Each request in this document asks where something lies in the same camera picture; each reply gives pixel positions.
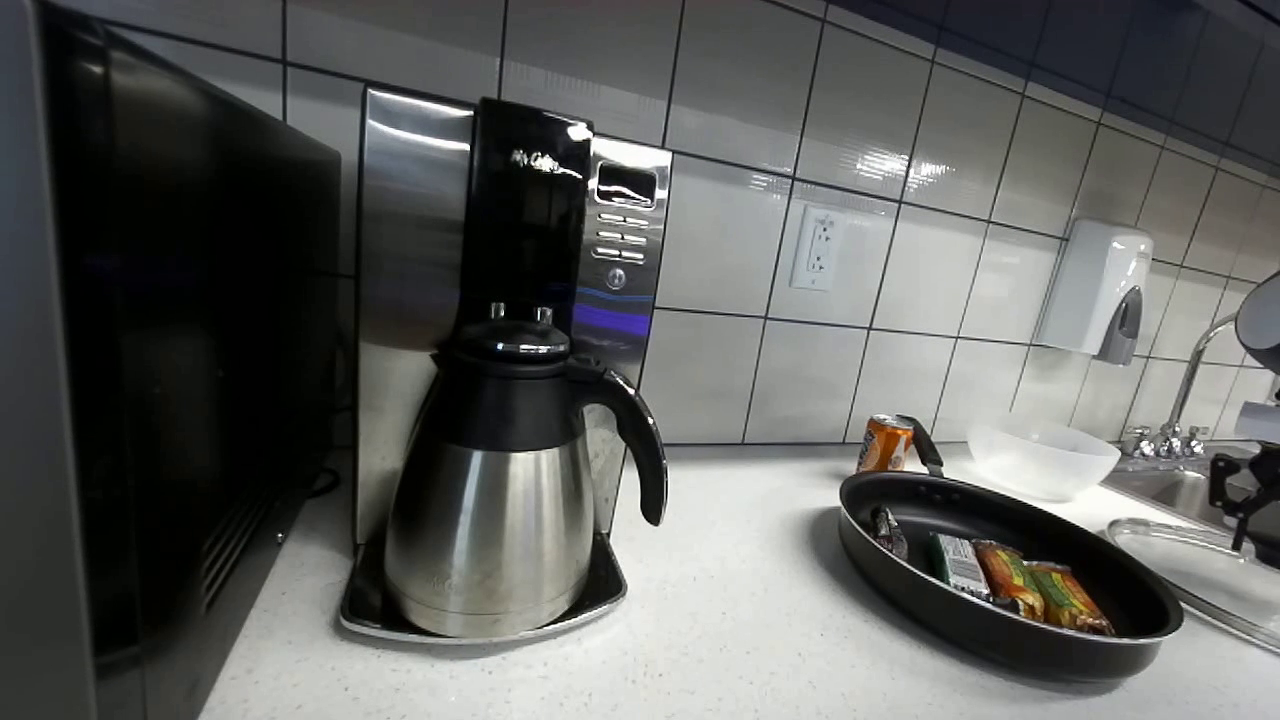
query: stainless steel carafe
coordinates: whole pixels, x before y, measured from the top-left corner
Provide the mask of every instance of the stainless steel carafe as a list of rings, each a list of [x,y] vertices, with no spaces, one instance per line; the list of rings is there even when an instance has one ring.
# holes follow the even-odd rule
[[[573,608],[598,542],[586,402],[615,416],[660,524],[667,464],[635,386],[573,357],[552,312],[460,328],[438,353],[390,520],[390,586],[423,630],[499,639]]]

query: food in pan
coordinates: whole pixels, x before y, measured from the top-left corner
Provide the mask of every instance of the food in pan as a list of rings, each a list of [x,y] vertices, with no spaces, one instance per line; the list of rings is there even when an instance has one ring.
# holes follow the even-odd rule
[[[1115,637],[1107,614],[1083,591],[1068,565],[1030,560],[1030,570],[1045,594],[1045,618],[1078,630]]]
[[[927,570],[962,591],[972,591],[980,601],[991,601],[991,585],[969,542],[969,537],[947,537],[947,531],[935,531],[927,539]]]
[[[1011,605],[1011,613],[1025,618],[1045,618],[1045,594],[1025,568],[1025,555],[997,539],[976,539],[972,549],[980,568],[987,570],[991,594]]]

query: pan handle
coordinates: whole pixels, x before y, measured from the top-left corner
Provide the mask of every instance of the pan handle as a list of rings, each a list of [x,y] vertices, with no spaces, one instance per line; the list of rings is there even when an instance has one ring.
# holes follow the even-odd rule
[[[912,423],[912,446],[924,464],[927,476],[946,476],[946,451],[935,451],[932,434],[924,431],[924,423],[918,416],[895,416],[906,423]]]

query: white countertop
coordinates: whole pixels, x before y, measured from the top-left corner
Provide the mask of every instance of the white countertop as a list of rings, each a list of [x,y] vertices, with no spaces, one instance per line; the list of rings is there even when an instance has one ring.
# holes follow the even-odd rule
[[[1193,614],[1153,668],[1111,688],[1035,685],[927,637],[839,549],[850,457],[680,451],[663,527],[639,520],[630,476],[615,520],[630,601],[510,653],[347,639],[337,629],[347,506],[311,498],[204,715],[1277,715],[1280,659]],[[1159,516],[1105,487],[1058,510],[1083,527]]]

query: faucet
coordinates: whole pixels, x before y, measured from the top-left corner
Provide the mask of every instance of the faucet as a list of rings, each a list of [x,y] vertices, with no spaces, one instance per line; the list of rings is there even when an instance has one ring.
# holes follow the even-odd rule
[[[1176,382],[1176,397],[1171,397],[1171,407],[1169,407],[1169,418],[1159,423],[1159,434],[1148,434],[1145,427],[1138,431],[1138,440],[1127,445],[1126,457],[1138,457],[1138,461],[1156,461],[1156,457],[1169,457],[1169,461],[1180,461],[1180,457],[1204,457],[1204,427],[1180,427],[1186,423],[1186,412],[1190,412],[1190,400],[1193,400],[1193,382],[1200,376],[1200,363],[1204,363],[1204,353],[1208,344],[1234,328],[1235,316],[1226,316],[1218,324],[1208,324],[1208,330],[1197,338],[1193,347],[1193,361],[1186,366],[1186,380]]]

